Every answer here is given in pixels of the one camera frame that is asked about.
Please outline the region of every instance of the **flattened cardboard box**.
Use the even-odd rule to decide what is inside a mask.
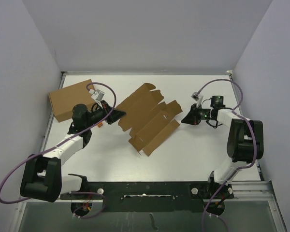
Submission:
[[[72,118],[72,109],[77,104],[85,104],[88,109],[92,107],[95,101],[86,89],[91,82],[91,80],[86,80],[49,93],[48,96],[58,122]]]
[[[155,88],[145,83],[116,107],[127,113],[118,124],[123,131],[132,128],[129,143],[148,156],[179,127],[173,118],[182,112],[177,101],[161,102],[164,97]]]

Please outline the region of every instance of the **wall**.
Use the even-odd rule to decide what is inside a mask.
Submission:
[[[38,151],[50,113],[47,93],[61,73],[21,0],[0,0],[0,182]],[[21,172],[3,189],[19,196]],[[8,231],[16,204],[0,204],[0,232]]]
[[[224,73],[272,0],[23,0],[62,71]]]
[[[290,232],[290,0],[273,0],[234,73],[245,115],[264,123],[262,172]]]

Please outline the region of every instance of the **tabletop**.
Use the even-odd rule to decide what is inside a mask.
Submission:
[[[67,75],[63,87],[88,79],[101,82],[115,91],[119,104],[143,83],[152,83],[161,90],[166,103],[177,100],[181,105],[183,112],[175,117],[180,122],[195,103],[192,93],[218,78],[229,79],[227,75]],[[98,85],[95,88],[105,92],[103,99],[109,105],[114,103],[107,88]],[[204,99],[212,95],[224,96],[226,107],[237,105],[230,82],[211,83],[202,94]],[[209,104],[210,101],[206,101],[203,108],[209,108]],[[71,122],[70,119],[58,123],[54,118],[46,148],[55,146],[64,138]],[[229,129],[225,126],[213,129],[205,122],[198,126],[181,124],[148,157],[140,155],[128,142],[129,131],[123,132],[117,123],[103,123],[101,128],[92,129],[89,144],[62,166],[62,175],[84,175],[92,182],[207,181],[210,173],[227,157],[228,134]],[[256,165],[242,170],[233,181],[260,181]]]

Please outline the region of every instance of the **purple cable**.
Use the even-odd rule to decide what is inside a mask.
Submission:
[[[90,194],[90,195],[96,195],[96,196],[103,197],[103,199],[105,200],[105,202],[102,203],[103,206],[102,206],[101,210],[99,210],[97,213],[95,213],[94,215],[91,215],[91,216],[82,216],[82,217],[81,217],[81,216],[78,216],[78,215],[76,214],[76,211],[77,211],[77,210],[83,208],[82,206],[81,206],[81,207],[78,207],[77,209],[75,209],[75,210],[73,211],[73,214],[77,215],[77,216],[80,217],[81,219],[90,219],[90,218],[94,218],[94,217],[96,217],[97,215],[99,215],[100,213],[102,213],[102,211],[103,211],[103,210],[105,209],[105,207],[106,207],[106,197],[105,197],[104,195],[102,195],[102,194],[98,194],[98,193],[96,193],[96,192],[71,192],[71,194]]]
[[[29,158],[27,158],[27,159],[25,159],[24,161],[22,161],[21,163],[19,163],[17,166],[15,166],[12,170],[10,170],[9,171],[9,173],[4,177],[4,179],[2,180],[2,182],[0,183],[0,194],[1,194],[1,191],[2,191],[2,188],[3,188],[3,186],[4,186],[4,184],[5,184],[5,182],[7,181],[7,179],[20,167],[20,166],[22,166],[23,164],[25,164],[25,163],[27,163],[28,161],[30,161],[30,160],[32,160],[32,159],[34,159],[34,158],[36,158],[36,157],[38,157],[38,156],[41,156],[41,155],[44,155],[44,154],[46,154],[46,153],[48,153],[48,152],[51,152],[51,151],[53,151],[53,150],[55,150],[58,146],[61,146],[61,145],[63,145],[63,144],[65,144],[67,141],[69,141],[70,139],[72,139],[72,138],[75,138],[76,136],[79,136],[80,134],[82,134],[82,133],[84,133],[84,132],[86,132],[86,131],[88,131],[88,130],[90,130],[91,128],[93,128],[93,127],[95,127],[95,126],[97,126],[99,123],[101,123],[101,122],[103,122],[104,120],[106,120],[107,119],[107,117],[113,112],[113,110],[114,110],[114,108],[115,108],[115,106],[116,106],[116,94],[115,94],[115,92],[109,87],[109,86],[107,86],[106,84],[103,84],[103,83],[99,83],[99,82],[92,82],[92,83],[89,83],[87,86],[86,86],[86,88],[87,88],[87,90],[89,90],[89,86],[91,86],[91,85],[100,85],[100,86],[104,86],[104,87],[107,87],[111,92],[112,92],[112,94],[114,95],[114,105],[113,105],[113,107],[112,107],[112,109],[111,109],[111,111],[103,118],[103,119],[101,119],[99,122],[97,122],[96,124],[94,124],[94,125],[92,125],[91,127],[88,127],[87,129],[85,129],[85,130],[83,130],[83,131],[81,131],[81,132],[79,132],[79,133],[77,133],[77,134],[74,134],[74,135],[72,135],[71,137],[69,137],[69,138],[67,138],[67,139],[65,139],[64,141],[62,141],[61,143],[59,143],[59,144],[57,144],[56,146],[54,146],[54,147],[52,147],[52,148],[50,148],[50,149],[47,149],[47,150],[45,150],[45,151],[42,151],[42,152],[39,152],[38,154],[35,154],[35,155],[33,155],[33,156],[30,156]],[[18,199],[18,200],[15,200],[15,201],[5,201],[5,200],[2,200],[1,199],[1,196],[0,196],[0,203],[2,203],[2,204],[14,204],[14,203],[18,203],[18,202],[23,202],[23,201],[26,201],[26,200],[28,200],[28,199],[30,199],[29,197],[26,197],[26,198],[21,198],[21,199]]]
[[[238,89],[240,90],[240,93],[241,93],[241,99],[240,99],[240,101],[239,101],[239,103],[233,108],[233,110],[236,110],[239,106],[240,106],[240,104],[242,104],[242,101],[243,101],[243,91],[242,91],[242,89],[240,88],[240,86],[237,84],[237,83],[235,83],[234,81],[232,81],[232,80],[227,80],[227,79],[216,79],[216,80],[212,80],[212,81],[209,81],[209,82],[207,82],[202,88],[200,88],[200,90],[197,92],[197,94],[196,95],[199,95],[200,93],[201,93],[201,91],[206,87],[206,86],[208,86],[210,83],[213,83],[213,82],[216,82],[216,81],[228,81],[228,82],[231,82],[232,84],[234,84],[234,85],[236,85],[237,87],[238,87]]]
[[[249,121],[245,118],[245,117],[243,117],[243,116],[241,116],[241,115],[238,115],[234,110],[235,109],[237,109],[239,106],[240,106],[240,104],[242,103],[242,101],[243,101],[243,91],[242,91],[242,89],[240,88],[240,86],[237,84],[237,83],[235,83],[234,81],[231,81],[231,80],[226,80],[226,79],[216,79],[216,80],[213,80],[213,81],[210,81],[210,82],[208,82],[207,84],[205,84],[198,92],[197,92],[197,94],[199,94],[208,84],[210,84],[210,83],[212,83],[212,82],[215,82],[215,81],[228,81],[228,82],[231,82],[232,84],[234,84],[234,85],[236,85],[237,87],[238,87],[238,89],[240,90],[240,93],[241,93],[241,99],[240,99],[240,101],[239,101],[239,103],[237,104],[237,106],[236,107],[234,107],[233,109],[232,109],[232,113],[233,114],[235,114],[236,116],[238,116],[240,119],[242,119],[242,120],[244,120],[246,123],[247,123],[247,125],[248,125],[248,128],[249,128],[249,131],[250,131],[250,133],[251,133],[251,137],[252,137],[252,142],[253,142],[253,159],[252,159],[252,162],[251,162],[251,164],[249,164],[248,166],[243,166],[243,167],[238,167],[238,168],[236,168],[235,170],[234,170],[234,172],[227,178],[227,180],[226,181],[224,181],[221,185],[220,185],[220,187],[216,190],[216,192],[212,195],[212,197],[209,199],[209,201],[207,202],[207,204],[206,204],[206,206],[205,206],[205,208],[204,208],[204,211],[203,211],[203,214],[202,214],[202,231],[203,232],[205,232],[205,229],[204,229],[204,219],[205,219],[205,214],[209,214],[206,210],[207,210],[207,208],[209,207],[209,205],[210,205],[210,203],[212,202],[212,200],[216,197],[216,195],[220,192],[220,190],[228,183],[228,181],[230,180],[230,179],[232,179],[232,177],[239,171],[239,170],[241,170],[241,169],[247,169],[247,168],[251,168],[254,164],[255,164],[255,162],[256,162],[256,159],[257,159],[257,143],[256,143],[256,138],[255,138],[255,135],[254,135],[254,132],[253,132],[253,129],[252,129],[252,127],[251,127],[251,125],[250,125],[250,123],[249,123]],[[219,217],[218,215],[215,215],[215,214],[211,214],[211,215],[213,215],[213,216],[215,216],[215,217],[217,217],[217,218],[219,218],[224,224],[225,224],[225,226],[226,226],[226,228],[227,228],[227,231],[229,231],[229,227],[228,227],[228,225],[227,225],[227,223],[225,222],[225,220],[224,219],[222,219],[221,217]]]

